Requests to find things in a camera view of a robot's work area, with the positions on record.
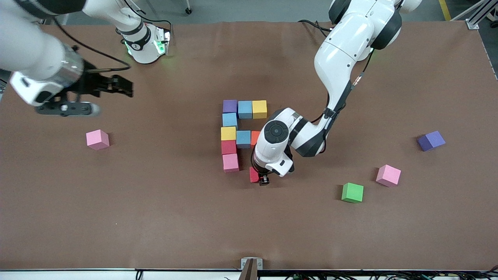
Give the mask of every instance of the cube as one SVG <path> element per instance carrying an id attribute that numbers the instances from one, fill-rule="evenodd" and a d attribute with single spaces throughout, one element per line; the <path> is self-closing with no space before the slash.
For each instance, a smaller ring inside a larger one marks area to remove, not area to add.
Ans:
<path id="1" fill-rule="evenodd" d="M 257 138 L 259 137 L 259 131 L 251 131 L 250 132 L 250 146 L 256 146 Z"/>
<path id="2" fill-rule="evenodd" d="M 252 102 L 252 118 L 266 119 L 267 118 L 266 100 L 256 100 Z"/>
<path id="3" fill-rule="evenodd" d="M 221 141 L 221 154 L 237 153 L 235 140 Z"/>
<path id="4" fill-rule="evenodd" d="M 343 186 L 342 200 L 351 203 L 360 203 L 363 200 L 363 186 L 347 183 Z"/>
<path id="5" fill-rule="evenodd" d="M 223 170 L 225 173 L 237 172 L 239 170 L 239 159 L 236 153 L 224 154 L 223 157 Z"/>
<path id="6" fill-rule="evenodd" d="M 237 113 L 237 100 L 223 100 L 223 113 Z"/>
<path id="7" fill-rule="evenodd" d="M 386 187 L 396 187 L 398 185 L 400 175 L 401 170 L 386 164 L 379 168 L 376 182 L 381 183 Z"/>
<path id="8" fill-rule="evenodd" d="M 235 129 L 238 128 L 237 126 L 237 113 L 224 113 L 222 115 L 223 119 L 223 126 L 224 127 L 235 127 Z"/>
<path id="9" fill-rule="evenodd" d="M 417 141 L 423 151 L 428 151 L 434 149 L 435 147 L 446 144 L 439 131 L 434 131 L 426 134 L 420 137 Z"/>
<path id="10" fill-rule="evenodd" d="M 237 148 L 249 149 L 250 148 L 250 131 L 239 130 L 237 131 Z"/>
<path id="11" fill-rule="evenodd" d="M 252 101 L 239 101 L 239 119 L 252 119 Z"/>
<path id="12" fill-rule="evenodd" d="M 235 127 L 222 127 L 221 128 L 221 141 L 235 140 L 237 138 L 237 130 Z"/>
<path id="13" fill-rule="evenodd" d="M 252 167 L 252 166 L 249 167 L 249 179 L 250 179 L 251 183 L 258 183 L 259 182 L 259 174 L 256 171 L 256 169 L 254 169 L 254 167 Z"/>
<path id="14" fill-rule="evenodd" d="M 110 146 L 109 135 L 102 130 L 96 130 L 87 133 L 87 146 L 94 149 L 100 150 Z"/>

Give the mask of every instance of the table surface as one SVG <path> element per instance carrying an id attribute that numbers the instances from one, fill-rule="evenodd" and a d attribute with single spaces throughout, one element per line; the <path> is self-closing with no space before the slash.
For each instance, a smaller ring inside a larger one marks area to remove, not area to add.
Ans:
<path id="1" fill-rule="evenodd" d="M 131 62 L 112 26 L 67 29 Z M 270 113 L 292 107 L 314 119 L 326 101 L 313 67 L 322 40 L 301 23 L 176 26 L 170 56 L 119 73 L 135 97 L 84 97 L 102 107 L 96 118 L 37 115 L 9 88 L 0 104 L 0 268 L 230 268 L 246 256 L 267 269 L 495 265 L 497 81 L 463 22 L 404 23 L 374 53 L 326 153 L 295 156 L 294 174 L 249 183 L 249 150 L 241 172 L 224 174 L 222 100 L 268 100 Z M 97 129 L 111 135 L 110 148 L 86 146 Z M 417 137 L 435 130 L 447 144 L 422 152 Z M 398 187 L 375 182 L 385 164 L 402 170 Z M 365 186 L 363 203 L 340 200 L 347 182 Z"/>

